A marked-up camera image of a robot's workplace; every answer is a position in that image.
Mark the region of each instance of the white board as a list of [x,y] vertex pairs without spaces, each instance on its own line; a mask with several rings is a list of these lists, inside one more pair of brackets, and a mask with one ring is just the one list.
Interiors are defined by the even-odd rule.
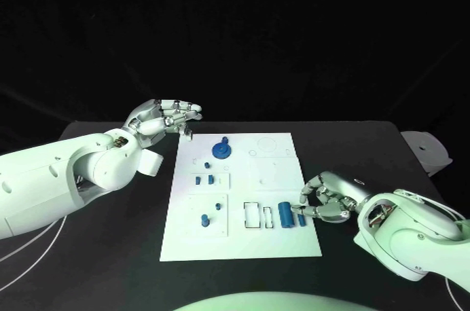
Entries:
[[[219,160],[212,147],[223,136],[232,154]],[[195,134],[192,142],[180,138],[160,260],[321,256],[313,219],[306,217],[306,227],[298,225],[297,215],[293,228],[283,228],[280,222],[277,204],[297,204],[303,186],[290,133]],[[245,202],[258,203],[259,228],[245,228]],[[264,207],[270,207],[272,228],[265,226]],[[202,214],[209,216],[208,227],[202,226]]]

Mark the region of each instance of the blue object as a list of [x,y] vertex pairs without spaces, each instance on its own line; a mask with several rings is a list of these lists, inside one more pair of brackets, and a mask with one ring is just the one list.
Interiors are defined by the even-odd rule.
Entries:
[[200,216],[200,220],[202,220],[202,226],[203,227],[208,227],[209,226],[209,218],[208,218],[208,215],[206,214],[203,214],[202,216]]
[[280,209],[280,218],[283,228],[294,227],[294,217],[291,216],[291,204],[284,201],[277,205]]
[[228,137],[222,138],[222,142],[212,147],[212,155],[215,158],[223,160],[232,154],[232,148],[228,145]]
[[301,225],[301,227],[307,226],[306,217],[301,214],[297,214],[297,218],[298,218],[298,224]]

